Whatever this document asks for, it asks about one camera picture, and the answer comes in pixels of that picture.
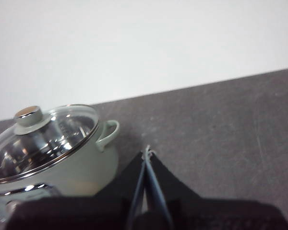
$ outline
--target cooking pot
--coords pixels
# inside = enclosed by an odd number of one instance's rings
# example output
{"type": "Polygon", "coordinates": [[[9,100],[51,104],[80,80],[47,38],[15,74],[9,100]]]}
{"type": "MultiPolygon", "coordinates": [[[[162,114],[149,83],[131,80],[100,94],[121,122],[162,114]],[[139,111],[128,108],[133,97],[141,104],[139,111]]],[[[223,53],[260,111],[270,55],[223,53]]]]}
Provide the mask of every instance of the cooking pot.
{"type": "Polygon", "coordinates": [[[114,178],[117,121],[101,122],[92,107],[81,104],[45,113],[31,106],[14,119],[0,134],[1,222],[24,200],[91,196],[114,178]]]}

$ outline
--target pot lid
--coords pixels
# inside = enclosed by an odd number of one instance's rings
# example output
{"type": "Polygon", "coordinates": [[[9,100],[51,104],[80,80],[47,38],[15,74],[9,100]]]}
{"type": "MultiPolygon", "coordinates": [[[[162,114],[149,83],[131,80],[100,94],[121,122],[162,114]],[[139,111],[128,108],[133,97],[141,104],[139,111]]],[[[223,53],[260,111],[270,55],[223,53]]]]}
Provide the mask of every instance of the pot lid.
{"type": "Polygon", "coordinates": [[[0,183],[19,180],[74,152],[98,125],[88,105],[67,105],[42,114],[38,106],[19,111],[16,124],[0,134],[0,183]]]}

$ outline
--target gray countertop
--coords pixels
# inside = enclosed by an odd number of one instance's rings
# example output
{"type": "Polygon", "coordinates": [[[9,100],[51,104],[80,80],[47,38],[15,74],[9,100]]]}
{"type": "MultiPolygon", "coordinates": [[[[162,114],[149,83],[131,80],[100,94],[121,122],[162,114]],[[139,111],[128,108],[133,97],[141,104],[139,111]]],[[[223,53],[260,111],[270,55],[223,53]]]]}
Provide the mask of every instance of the gray countertop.
{"type": "Polygon", "coordinates": [[[271,203],[288,219],[288,69],[95,108],[121,124],[120,170],[150,144],[199,195],[271,203]]]}

